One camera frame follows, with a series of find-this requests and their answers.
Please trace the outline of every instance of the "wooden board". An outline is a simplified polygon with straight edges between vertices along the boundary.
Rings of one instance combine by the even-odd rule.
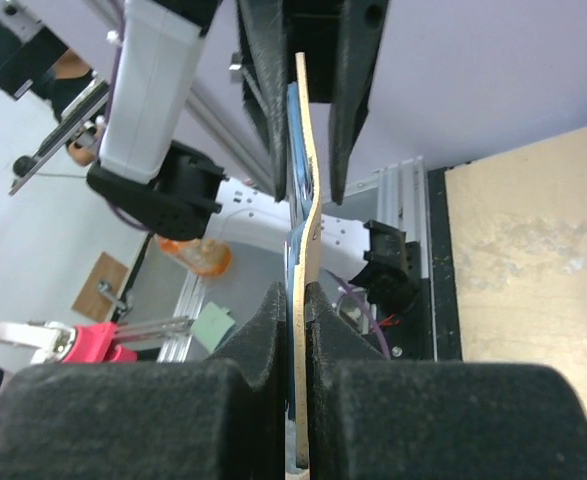
[[[547,364],[587,411],[587,128],[446,174],[462,351]]]
[[[293,355],[295,364],[295,426],[296,426],[296,463],[298,467],[307,467],[309,463],[309,431],[306,398],[306,334],[304,317],[305,287],[317,281],[320,272],[320,254],[322,235],[320,220],[322,217],[322,192],[320,191],[320,169],[318,165],[311,112],[309,110],[308,86],[306,80],[306,63],[303,53],[295,55],[297,83],[300,96],[300,113],[302,117],[302,134],[304,149],[311,167],[313,203],[302,232],[300,247],[300,264],[294,269],[293,291]]]
[[[71,309],[96,322],[108,320],[113,304],[97,292],[97,284],[100,280],[106,280],[119,294],[128,270],[108,253],[102,252]]]

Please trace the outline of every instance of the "orange bottle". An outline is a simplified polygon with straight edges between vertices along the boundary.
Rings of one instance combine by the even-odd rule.
[[[163,253],[202,277],[222,275],[231,263],[231,249],[224,242],[210,238],[179,242],[159,235],[155,240]]]

